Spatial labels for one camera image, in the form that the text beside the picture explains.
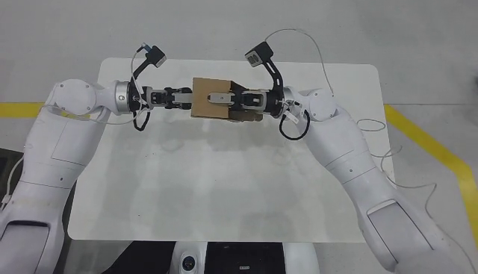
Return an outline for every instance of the brown cardboard box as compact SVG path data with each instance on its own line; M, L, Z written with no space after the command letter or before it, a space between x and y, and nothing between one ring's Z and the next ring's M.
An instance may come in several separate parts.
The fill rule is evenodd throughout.
M210 93L229 93L232 82L221 79L193 78L193 107L191 108L191 116L227 119L237 122L261 121L262 114L257 114L254 111L229 111L229 107L226 104L214 104L208 101Z

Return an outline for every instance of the gray floor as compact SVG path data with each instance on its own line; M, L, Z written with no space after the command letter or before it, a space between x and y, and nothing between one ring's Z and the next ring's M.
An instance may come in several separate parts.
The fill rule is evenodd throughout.
M377 67L395 106L477 173L478 0L0 0L0 102L43 102L54 82L95 81L102 60L142 42L178 59L243 60L280 28L302 28L328 63ZM298 34L270 41L276 59L316 61ZM293 85L294 78L285 78ZM31 119L0 119L0 144L22 150ZM394 128L397 180L439 183L430 210L478 261L454 174ZM406 191L423 204L423 191ZM108 265L124 244L72 244L66 273ZM469 273L457 250L454 258ZM322 273L383 273L364 244L317 244Z

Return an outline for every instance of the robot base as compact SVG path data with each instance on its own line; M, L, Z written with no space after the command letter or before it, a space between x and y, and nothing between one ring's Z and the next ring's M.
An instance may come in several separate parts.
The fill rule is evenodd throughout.
M171 274L318 274L313 243L177 242Z

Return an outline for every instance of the table top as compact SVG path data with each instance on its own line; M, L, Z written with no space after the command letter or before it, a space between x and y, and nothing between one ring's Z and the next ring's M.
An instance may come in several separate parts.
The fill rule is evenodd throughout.
M99 83L128 80L130 61L104 60ZM276 65L285 85L328 88L318 63ZM326 64L326 71L353 118L385 121L374 66ZM148 67L140 82L192 87L193 77L272 87L262 66L225 60L167 60L159 69ZM291 122L285 131L298 134ZM390 149L387 129L364 135L372 153ZM393 177L391 159L384 168ZM143 132L132 124L107 125L76 185L68 233L76 240L363 242L341 185L303 141L279 133L277 119L233 123L163 108L153 110Z

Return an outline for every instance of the yellow floor line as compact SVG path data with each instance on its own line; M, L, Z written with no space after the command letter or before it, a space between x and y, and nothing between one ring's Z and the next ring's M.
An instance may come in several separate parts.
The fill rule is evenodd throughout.
M42 105L43 103L0 103L0 117L36 117ZM473 232L475 244L478 248L478 190L471 168L462 159L442 146L420 127L405 118L392 106L385 105L385 115L387 121L456 175L463 202L465 203L471 231Z
M0 117L37 117L43 103L0 103Z
M478 248L478 190L471 168L457 155L442 146L424 130L404 117L390 105L385 105L387 121L413 140L422 149L451 170L458 179L458 186L465 204L468 221Z

